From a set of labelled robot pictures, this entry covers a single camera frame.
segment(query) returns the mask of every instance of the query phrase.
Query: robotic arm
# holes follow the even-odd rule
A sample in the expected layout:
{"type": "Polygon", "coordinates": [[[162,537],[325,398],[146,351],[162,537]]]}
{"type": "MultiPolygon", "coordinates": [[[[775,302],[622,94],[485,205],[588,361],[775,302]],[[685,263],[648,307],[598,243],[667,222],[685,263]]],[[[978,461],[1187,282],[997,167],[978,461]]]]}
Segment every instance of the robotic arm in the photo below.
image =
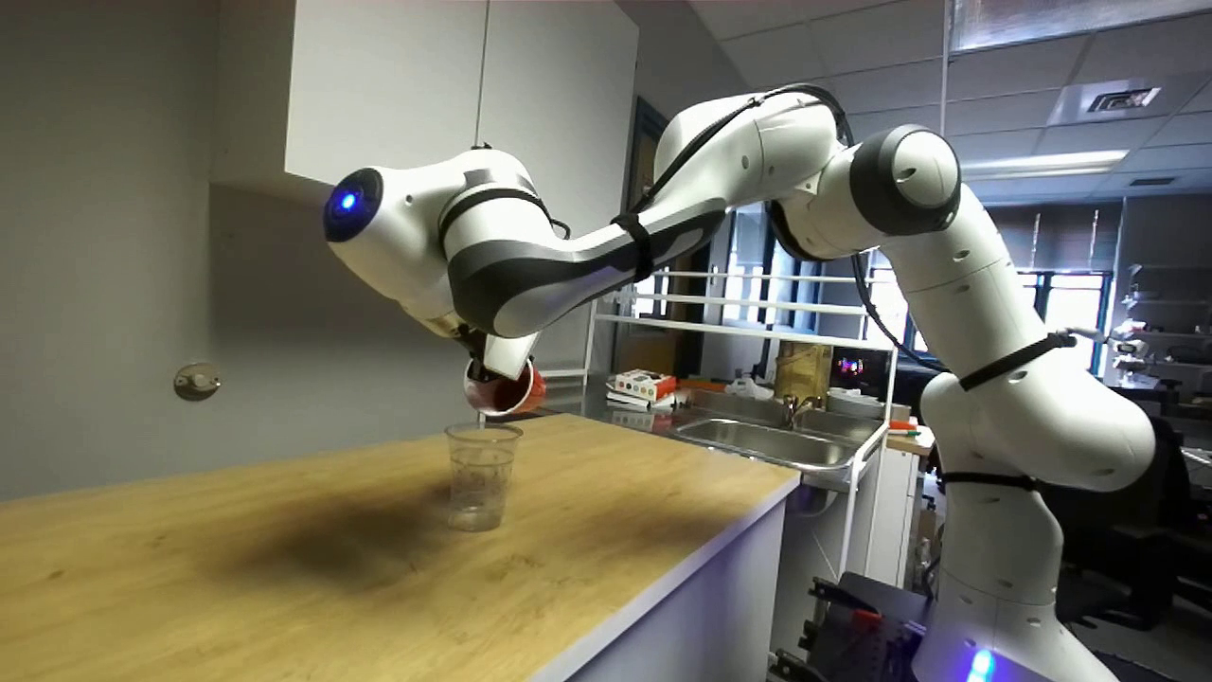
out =
{"type": "Polygon", "coordinates": [[[730,205],[775,202],[805,256],[878,248],[921,334],[953,369],[926,392],[947,469],[940,603],[917,677],[1115,677],[1054,614],[1061,528],[1033,480],[1126,488],[1152,461],[1152,419],[1085,369],[1018,294],[1018,277],[959,159],[930,129],[850,144],[830,94],[780,88],[682,109],[657,187],[579,239],[549,229],[525,162],[474,149],[419,172],[357,172],[325,205],[338,256],[503,378],[535,334],[703,248],[730,205]]]}

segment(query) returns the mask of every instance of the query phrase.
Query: wall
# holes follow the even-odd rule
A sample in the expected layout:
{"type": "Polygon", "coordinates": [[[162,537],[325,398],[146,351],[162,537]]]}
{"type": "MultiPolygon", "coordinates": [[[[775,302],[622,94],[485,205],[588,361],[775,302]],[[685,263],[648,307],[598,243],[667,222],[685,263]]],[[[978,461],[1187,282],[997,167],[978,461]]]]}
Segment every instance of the wall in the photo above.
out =
{"type": "Polygon", "coordinates": [[[1134,264],[1210,264],[1212,198],[1136,198],[1126,207],[1123,272],[1134,264]]]}
{"type": "Polygon", "coordinates": [[[333,451],[472,416],[461,350],[424,334],[329,254],[318,207],[211,188],[209,318],[224,393],[209,461],[333,451]]]}
{"type": "Polygon", "coordinates": [[[0,496],[180,469],[209,411],[211,3],[0,3],[0,496]]]}
{"type": "Polygon", "coordinates": [[[685,0],[617,0],[641,27],[636,94],[660,112],[749,90],[685,0]]]}

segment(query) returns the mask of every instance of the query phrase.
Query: wooden table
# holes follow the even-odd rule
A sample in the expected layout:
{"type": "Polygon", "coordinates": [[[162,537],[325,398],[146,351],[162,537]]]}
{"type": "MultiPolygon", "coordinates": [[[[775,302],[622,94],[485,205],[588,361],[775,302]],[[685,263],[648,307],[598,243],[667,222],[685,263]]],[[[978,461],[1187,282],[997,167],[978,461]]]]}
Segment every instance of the wooden table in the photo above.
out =
{"type": "Polygon", "coordinates": [[[507,519],[445,437],[0,505],[0,677],[566,677],[775,515],[780,467],[525,419],[507,519]]]}

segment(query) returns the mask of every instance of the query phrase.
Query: clear plastic cup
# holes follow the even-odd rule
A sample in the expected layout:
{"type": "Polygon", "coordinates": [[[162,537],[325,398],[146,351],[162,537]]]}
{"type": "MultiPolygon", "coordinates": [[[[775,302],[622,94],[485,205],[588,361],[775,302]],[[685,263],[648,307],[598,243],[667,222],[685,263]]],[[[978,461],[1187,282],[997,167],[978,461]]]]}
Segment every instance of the clear plastic cup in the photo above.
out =
{"type": "Polygon", "coordinates": [[[507,472],[525,432],[513,423],[453,423],[453,528],[493,531],[503,519],[507,472]]]}

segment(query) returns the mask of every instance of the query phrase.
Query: blue light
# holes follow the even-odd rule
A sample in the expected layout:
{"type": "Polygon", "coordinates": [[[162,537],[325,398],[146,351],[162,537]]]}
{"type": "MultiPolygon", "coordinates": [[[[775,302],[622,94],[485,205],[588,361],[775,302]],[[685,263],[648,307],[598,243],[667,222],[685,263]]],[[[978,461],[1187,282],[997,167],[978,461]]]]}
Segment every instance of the blue light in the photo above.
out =
{"type": "Polygon", "coordinates": [[[997,656],[990,647],[978,647],[968,682],[993,682],[993,669],[997,669],[997,656]]]}
{"type": "Polygon", "coordinates": [[[357,192],[343,192],[338,207],[352,211],[357,207],[357,192]]]}

